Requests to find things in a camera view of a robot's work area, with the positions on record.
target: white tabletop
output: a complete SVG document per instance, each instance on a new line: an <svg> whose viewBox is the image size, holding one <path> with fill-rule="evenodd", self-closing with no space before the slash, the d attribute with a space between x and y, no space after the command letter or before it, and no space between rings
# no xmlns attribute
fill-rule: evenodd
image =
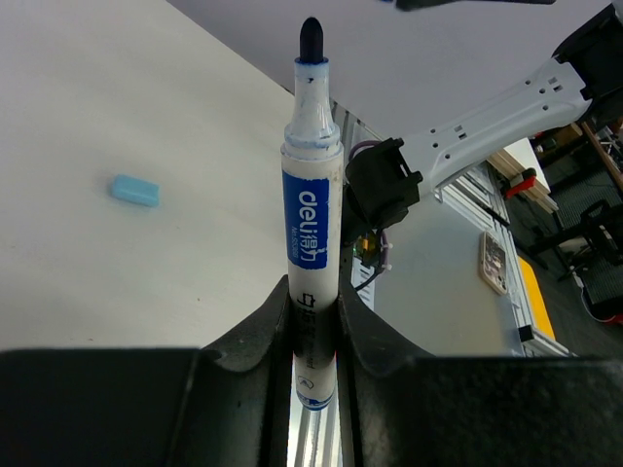
<svg viewBox="0 0 623 467"><path fill-rule="evenodd" d="M201 345L264 301L285 90L166 2L5 2L0 43L0 347Z"/></svg>

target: blue eraser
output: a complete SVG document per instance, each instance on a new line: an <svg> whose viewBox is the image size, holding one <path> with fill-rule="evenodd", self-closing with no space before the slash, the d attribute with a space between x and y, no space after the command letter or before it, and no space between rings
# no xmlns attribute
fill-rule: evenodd
<svg viewBox="0 0 623 467"><path fill-rule="evenodd" d="M160 187L155 183L127 175L117 175L111 187L113 198L156 207L160 204Z"/></svg>

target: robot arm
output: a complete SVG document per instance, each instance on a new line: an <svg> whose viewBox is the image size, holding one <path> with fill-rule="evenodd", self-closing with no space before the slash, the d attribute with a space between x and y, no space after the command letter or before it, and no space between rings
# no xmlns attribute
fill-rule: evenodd
<svg viewBox="0 0 623 467"><path fill-rule="evenodd" d="M499 148L578 120L623 115L622 12L623 0L615 0L531 76L479 109L360 152L347 166L343 243L400 222L420 197Z"/></svg>

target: blue label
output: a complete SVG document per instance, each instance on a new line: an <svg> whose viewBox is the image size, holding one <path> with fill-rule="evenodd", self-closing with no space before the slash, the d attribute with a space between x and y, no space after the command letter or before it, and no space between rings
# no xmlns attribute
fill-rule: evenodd
<svg viewBox="0 0 623 467"><path fill-rule="evenodd" d="M315 399L305 397L299 391L296 391L296 395L299 396L301 404L303 404L307 409L311 411L321 411L329 405L329 403L331 402L331 398L333 397L333 394L331 394L326 401L316 401Z"/></svg>
<svg viewBox="0 0 623 467"><path fill-rule="evenodd" d="M283 172L288 259L303 269L327 266L329 179L304 180Z"/></svg>

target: marker pen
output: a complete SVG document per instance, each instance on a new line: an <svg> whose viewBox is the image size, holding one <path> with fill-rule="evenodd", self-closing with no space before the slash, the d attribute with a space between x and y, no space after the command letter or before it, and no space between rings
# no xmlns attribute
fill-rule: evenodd
<svg viewBox="0 0 623 467"><path fill-rule="evenodd" d="M338 298L344 147L329 104L322 27L308 18L294 63L294 113L281 146L288 282L294 304L299 399L319 411L331 401L336 362L332 305Z"/></svg>

